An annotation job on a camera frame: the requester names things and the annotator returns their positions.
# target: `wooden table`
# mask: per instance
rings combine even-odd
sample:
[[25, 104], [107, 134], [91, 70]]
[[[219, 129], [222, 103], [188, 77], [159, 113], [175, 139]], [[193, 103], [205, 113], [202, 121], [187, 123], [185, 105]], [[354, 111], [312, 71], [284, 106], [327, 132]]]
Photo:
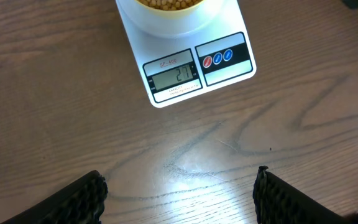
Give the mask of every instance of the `wooden table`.
[[113, 0], [0, 0], [0, 222], [94, 169], [103, 223], [255, 223], [260, 165], [358, 211], [358, 11], [239, 4], [256, 76], [157, 109]]

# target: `button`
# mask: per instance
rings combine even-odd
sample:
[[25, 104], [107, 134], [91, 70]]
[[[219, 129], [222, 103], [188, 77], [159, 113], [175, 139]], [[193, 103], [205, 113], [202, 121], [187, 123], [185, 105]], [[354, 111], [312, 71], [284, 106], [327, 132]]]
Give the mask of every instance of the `button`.
[[204, 58], [203, 65], [204, 65], [204, 68], [209, 68], [209, 66], [212, 65], [212, 57], [208, 56], [208, 57]]
[[214, 64], [219, 65], [222, 62], [222, 59], [223, 59], [222, 53], [216, 53], [216, 55], [214, 56]]
[[224, 57], [223, 57], [224, 61], [227, 62], [231, 58], [233, 58], [233, 51], [231, 49], [226, 50], [223, 55], [224, 55]]

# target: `yellow bowl rim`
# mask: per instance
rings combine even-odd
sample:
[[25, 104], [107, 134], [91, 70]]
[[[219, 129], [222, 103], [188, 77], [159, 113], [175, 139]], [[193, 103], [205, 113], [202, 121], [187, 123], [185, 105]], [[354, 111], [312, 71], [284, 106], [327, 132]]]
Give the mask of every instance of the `yellow bowl rim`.
[[148, 6], [145, 6], [144, 4], [142, 4], [139, 0], [135, 0], [135, 2], [139, 3], [140, 5], [142, 5], [143, 7], [145, 7], [146, 9], [149, 9], [151, 11], [155, 11], [157, 13], [180, 13], [180, 12], [185, 12], [187, 10], [190, 10], [190, 9], [193, 9], [194, 7], [196, 6], [199, 6], [200, 4], [204, 3], [205, 0], [201, 0], [199, 3], [191, 6], [191, 7], [188, 7], [186, 9], [180, 9], [180, 10], [174, 10], [174, 11], [171, 11], [171, 10], [161, 10], [161, 9], [154, 9], [152, 7], [148, 7]]

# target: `digital kitchen scale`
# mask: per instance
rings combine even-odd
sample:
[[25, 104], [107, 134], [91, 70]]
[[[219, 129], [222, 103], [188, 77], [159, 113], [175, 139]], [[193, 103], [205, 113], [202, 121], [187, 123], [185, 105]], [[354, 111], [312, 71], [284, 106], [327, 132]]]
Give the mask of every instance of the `digital kitchen scale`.
[[[255, 58], [237, 0], [209, 0], [216, 4], [204, 3], [204, 8], [180, 19], [156, 16], [134, 0], [116, 1], [155, 107], [255, 75]], [[183, 25], [170, 26], [175, 22]]]

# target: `red button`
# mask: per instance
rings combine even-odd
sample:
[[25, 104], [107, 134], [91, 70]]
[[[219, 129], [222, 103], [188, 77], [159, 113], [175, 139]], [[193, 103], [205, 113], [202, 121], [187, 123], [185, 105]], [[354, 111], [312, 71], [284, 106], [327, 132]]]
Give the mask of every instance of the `red button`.
[[209, 66], [212, 65], [212, 57], [208, 56], [208, 57], [204, 58], [203, 65], [204, 65], [204, 68], [209, 68]]

